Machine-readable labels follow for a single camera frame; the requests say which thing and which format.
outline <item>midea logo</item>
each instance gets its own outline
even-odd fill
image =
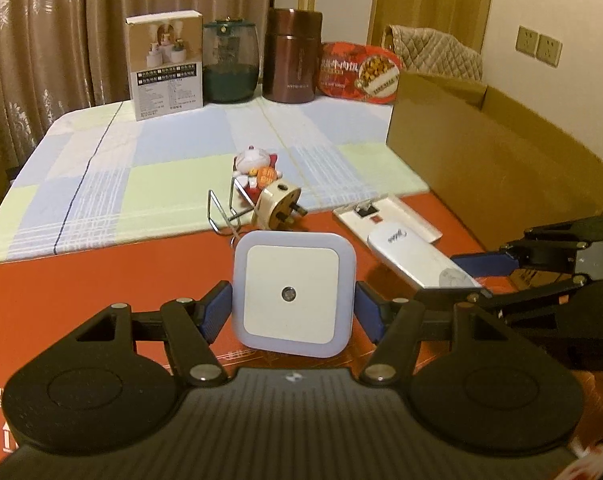
[[[397,232],[393,234],[390,238],[388,238],[388,243],[392,244],[400,238],[406,238],[406,232],[402,229],[397,229]]]

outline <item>maroon thermos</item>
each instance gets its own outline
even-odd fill
[[[321,12],[268,10],[264,97],[279,103],[307,103],[315,99],[320,53]]]

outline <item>dark blue line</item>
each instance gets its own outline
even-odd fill
[[[68,215],[70,214],[72,205],[75,202],[75,199],[77,198],[77,193],[80,192],[80,187],[82,187],[82,184],[84,183],[84,179],[86,178],[86,173],[88,173],[88,168],[90,167],[90,163],[92,162],[93,158],[95,158],[95,155],[98,154],[98,149],[101,146],[102,140],[104,140],[104,137],[108,133],[108,129],[110,128],[110,125],[113,124],[113,121],[115,120],[115,117],[119,113],[119,110],[122,108],[123,104],[124,104],[123,102],[121,102],[119,104],[119,108],[117,108],[117,112],[115,112],[115,114],[113,115],[113,118],[108,123],[108,126],[106,127],[104,133],[102,134],[101,139],[99,139],[98,145],[95,147],[95,151],[93,152],[92,155],[90,155],[90,158],[88,159],[88,162],[86,163],[86,169],[84,170],[82,179],[80,180],[80,183],[78,184],[77,189],[75,190],[75,193],[73,194],[72,198],[70,199],[68,210],[66,211],[66,216],[64,216],[64,221],[62,222],[62,227],[60,228],[60,232],[57,235],[57,240],[55,240],[55,245],[53,246],[53,254],[57,254],[57,244],[59,243],[60,238],[62,237],[62,232],[64,231],[64,227],[66,227],[66,221],[68,220]]]

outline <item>gray sticker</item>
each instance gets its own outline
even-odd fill
[[[449,286],[455,288],[468,288],[475,286],[468,274],[462,270],[448,267],[439,275],[439,286]]]

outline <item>red plastic bag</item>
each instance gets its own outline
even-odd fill
[[[380,46],[324,43],[317,86],[331,97],[390,103],[400,70],[401,59]]]

